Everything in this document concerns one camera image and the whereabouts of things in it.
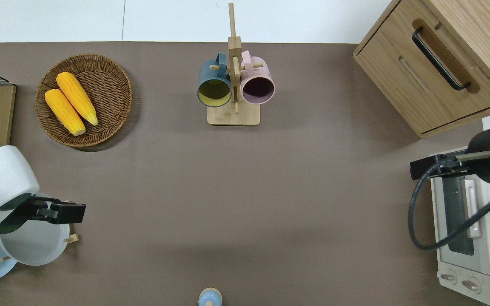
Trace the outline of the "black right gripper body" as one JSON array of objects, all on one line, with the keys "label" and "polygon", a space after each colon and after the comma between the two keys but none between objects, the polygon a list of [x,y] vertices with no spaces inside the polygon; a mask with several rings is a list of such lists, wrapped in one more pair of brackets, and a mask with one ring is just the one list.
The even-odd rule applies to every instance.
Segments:
[{"label": "black right gripper body", "polygon": [[[468,143],[466,153],[490,151],[490,129],[483,130]],[[469,171],[490,184],[490,158],[474,159],[464,162]]]}]

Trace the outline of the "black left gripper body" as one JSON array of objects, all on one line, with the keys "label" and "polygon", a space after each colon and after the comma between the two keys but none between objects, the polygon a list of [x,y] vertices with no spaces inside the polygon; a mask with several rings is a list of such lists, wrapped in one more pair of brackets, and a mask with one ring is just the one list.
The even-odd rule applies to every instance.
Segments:
[{"label": "black left gripper body", "polygon": [[26,223],[26,221],[43,221],[43,216],[38,215],[38,210],[43,208],[42,196],[33,194],[29,199],[14,209],[1,223],[0,235],[10,234]]}]

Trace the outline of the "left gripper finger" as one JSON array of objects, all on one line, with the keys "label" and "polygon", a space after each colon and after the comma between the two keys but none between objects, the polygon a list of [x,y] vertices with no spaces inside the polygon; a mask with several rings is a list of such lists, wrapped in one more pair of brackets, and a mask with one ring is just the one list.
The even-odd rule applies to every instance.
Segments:
[{"label": "left gripper finger", "polygon": [[86,205],[78,203],[52,203],[49,216],[51,224],[78,224],[82,223]]},{"label": "left gripper finger", "polygon": [[32,205],[36,209],[35,214],[33,214],[32,219],[34,221],[48,221],[48,222],[56,222],[57,221],[57,211],[51,209],[51,205],[53,203],[59,203],[59,199],[33,199]]}]

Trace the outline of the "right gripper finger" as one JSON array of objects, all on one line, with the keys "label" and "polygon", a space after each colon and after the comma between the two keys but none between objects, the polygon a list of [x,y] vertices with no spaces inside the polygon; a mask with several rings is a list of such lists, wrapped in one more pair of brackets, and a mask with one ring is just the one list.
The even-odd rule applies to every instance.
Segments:
[{"label": "right gripper finger", "polygon": [[410,177],[412,181],[420,179],[425,172],[438,161],[444,159],[444,155],[431,155],[417,159],[410,163]]},{"label": "right gripper finger", "polygon": [[460,153],[453,154],[441,154],[441,160],[447,159],[448,161],[441,165],[441,177],[458,177],[458,176],[468,176],[469,168],[463,164],[463,162],[457,160],[457,155]]}]

